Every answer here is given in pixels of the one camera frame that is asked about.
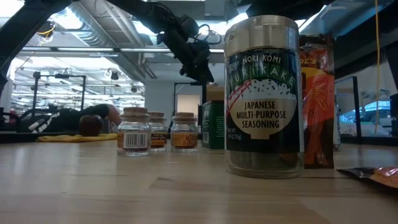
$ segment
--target small spice jar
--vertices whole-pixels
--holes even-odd
[[[171,128],[173,152],[197,152],[198,128],[193,113],[176,113]]]
[[[148,156],[150,151],[150,126],[146,108],[124,108],[118,126],[119,156]]]
[[[152,133],[150,135],[150,150],[152,152],[166,151],[167,144],[167,127],[166,119],[163,118],[162,112],[148,112],[150,116],[149,125]]]

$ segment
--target jar label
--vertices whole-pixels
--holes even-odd
[[[300,152],[293,50],[262,48],[236,53],[226,63],[226,149]]]
[[[198,134],[193,133],[172,133],[173,147],[196,147],[198,144]]]
[[[118,133],[118,148],[142,149],[148,147],[148,133]]]
[[[152,146],[164,146],[167,144],[167,133],[152,133],[150,141]]]

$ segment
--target yellow cloth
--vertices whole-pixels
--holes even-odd
[[[37,139],[40,142],[91,142],[91,141],[107,141],[115,140],[118,134],[100,134],[97,137],[83,137],[79,134],[75,136],[61,135],[61,136],[42,136]]]

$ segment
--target wooden table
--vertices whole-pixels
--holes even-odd
[[[115,145],[0,145],[0,223],[398,223],[397,194],[335,170],[250,179],[222,154],[128,158]],[[398,149],[342,145],[335,162],[398,166]]]

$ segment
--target green can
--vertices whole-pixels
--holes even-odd
[[[224,101],[209,101],[202,106],[202,147],[224,151]]]

